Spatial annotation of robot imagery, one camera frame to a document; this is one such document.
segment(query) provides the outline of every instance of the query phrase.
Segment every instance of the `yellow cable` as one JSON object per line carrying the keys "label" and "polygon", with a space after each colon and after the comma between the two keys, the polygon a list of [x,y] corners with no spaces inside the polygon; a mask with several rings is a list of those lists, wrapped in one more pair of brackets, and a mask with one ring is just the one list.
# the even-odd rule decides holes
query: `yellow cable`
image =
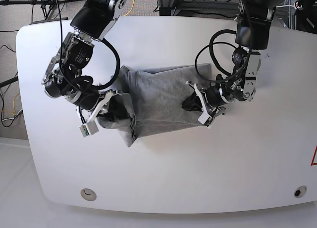
{"label": "yellow cable", "polygon": [[17,97],[18,95],[20,95],[20,93],[18,93],[18,94],[14,97],[14,99],[13,99],[14,116],[16,116],[16,111],[15,111],[15,99],[16,99],[16,97]]}
{"label": "yellow cable", "polygon": [[131,13],[131,11],[132,11],[132,9],[133,9],[133,7],[134,7],[134,1],[135,1],[135,0],[133,0],[133,2],[132,2],[132,7],[131,7],[130,11],[129,11],[128,13],[126,13],[124,16],[127,16],[129,13]]}
{"label": "yellow cable", "polygon": [[13,116],[15,116],[14,113],[12,113],[12,112],[10,112],[10,111],[8,111],[8,110],[2,110],[2,112],[3,112],[3,113],[7,112],[7,113],[10,113],[10,114],[12,114]]}

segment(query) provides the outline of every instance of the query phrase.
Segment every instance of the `red warning label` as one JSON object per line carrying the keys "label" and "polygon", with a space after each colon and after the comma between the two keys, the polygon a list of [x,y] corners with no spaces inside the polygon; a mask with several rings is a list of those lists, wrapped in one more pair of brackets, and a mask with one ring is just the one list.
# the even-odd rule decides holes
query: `red warning label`
{"label": "red warning label", "polygon": [[316,149],[315,149],[315,153],[314,153],[314,156],[313,156],[313,160],[312,160],[312,165],[317,165],[317,156],[316,156],[316,153],[317,153],[317,146],[316,146]]}

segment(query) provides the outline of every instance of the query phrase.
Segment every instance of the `white table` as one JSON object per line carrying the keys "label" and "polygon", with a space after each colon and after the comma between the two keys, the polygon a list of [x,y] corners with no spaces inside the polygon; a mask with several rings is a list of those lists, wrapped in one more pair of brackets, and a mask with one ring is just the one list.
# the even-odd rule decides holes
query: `white table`
{"label": "white table", "polygon": [[1,228],[316,228],[317,203],[214,214],[116,212],[49,202],[28,141],[0,137]]}
{"label": "white table", "polygon": [[[63,34],[72,31],[63,22]],[[106,38],[121,63],[135,69],[193,64],[218,30],[235,22],[186,17],[121,17]],[[223,36],[219,40],[231,40]],[[37,173],[52,201],[106,210],[216,213],[317,200],[317,36],[272,28],[262,51],[257,94],[228,106],[203,127],[139,138],[127,148],[116,130],[82,138],[74,105],[47,97],[41,79],[59,49],[59,23],[17,34],[17,64],[25,123]],[[114,57],[103,44],[84,73],[106,82]],[[224,68],[232,49],[215,46]],[[211,62],[208,51],[200,63]],[[294,192],[305,185],[302,198]],[[80,191],[90,188],[93,202]]]}

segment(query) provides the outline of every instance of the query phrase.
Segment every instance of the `round hole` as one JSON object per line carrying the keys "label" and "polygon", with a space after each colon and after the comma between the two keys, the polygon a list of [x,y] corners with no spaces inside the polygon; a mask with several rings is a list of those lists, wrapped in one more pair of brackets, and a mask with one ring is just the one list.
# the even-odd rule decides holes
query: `round hole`
{"label": "round hole", "polygon": [[80,195],[87,201],[95,201],[97,198],[97,195],[95,194],[94,191],[92,191],[89,188],[84,188],[83,190],[80,191]]}
{"label": "round hole", "polygon": [[301,195],[301,192],[300,192],[299,190],[297,190],[297,191],[295,192],[295,197],[298,197],[299,195]]}
{"label": "round hole", "polygon": [[295,190],[294,196],[297,198],[300,198],[305,195],[306,191],[307,191],[306,186],[300,186],[298,189]]}

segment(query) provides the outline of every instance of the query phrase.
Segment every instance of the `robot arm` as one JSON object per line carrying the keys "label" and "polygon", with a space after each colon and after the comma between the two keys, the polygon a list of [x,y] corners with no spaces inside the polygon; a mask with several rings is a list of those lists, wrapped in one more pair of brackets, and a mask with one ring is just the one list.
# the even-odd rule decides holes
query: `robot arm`
{"label": "robot arm", "polygon": [[[215,117],[224,114],[225,104],[236,100],[251,101],[254,98],[256,75],[261,62],[259,50],[267,48],[275,6],[282,1],[243,0],[237,30],[219,31],[211,38],[211,57],[219,71],[227,77],[224,79],[219,74],[215,81],[210,81],[214,85],[208,89],[187,82],[195,91],[182,105],[183,109],[188,111],[202,111],[199,121],[203,125],[210,127]],[[95,118],[109,113],[111,97],[119,94],[112,90],[101,92],[115,81],[120,68],[118,53],[104,36],[118,20],[126,2],[127,0],[86,0],[84,7],[71,22],[75,31],[68,33],[42,80],[48,96],[64,96],[77,106],[83,136],[98,131]],[[213,52],[215,39],[224,33],[235,34],[235,42],[239,45],[232,55],[235,65],[232,73],[221,68]],[[101,86],[93,85],[92,77],[82,76],[82,69],[89,63],[93,54],[93,41],[103,42],[112,50],[117,61],[114,77]],[[81,109],[91,112],[88,121],[82,116]]]}
{"label": "robot arm", "polygon": [[[111,90],[101,92],[115,81],[120,68],[119,55],[104,36],[118,20],[126,2],[127,0],[86,0],[84,7],[70,24],[75,31],[67,34],[42,79],[45,93],[49,97],[64,96],[77,106],[83,136],[98,131],[95,118],[109,112],[109,101],[112,96],[118,94]],[[113,78],[101,86],[93,85],[92,77],[82,76],[82,69],[89,63],[93,54],[93,41],[102,42],[110,48],[117,62]],[[82,116],[81,109],[92,112],[88,121]]]}
{"label": "robot arm", "polygon": [[[211,38],[211,58],[226,78],[218,74],[215,81],[209,80],[214,83],[210,88],[187,82],[195,91],[182,105],[187,111],[202,111],[199,121],[203,125],[210,128],[215,118],[225,113],[224,105],[234,101],[251,101],[254,98],[257,71],[261,65],[259,50],[267,48],[275,6],[281,2],[283,0],[242,0],[237,17],[237,30],[222,30]],[[225,71],[214,56],[213,44],[221,34],[235,34],[235,42],[239,45],[232,55],[232,73]]]}

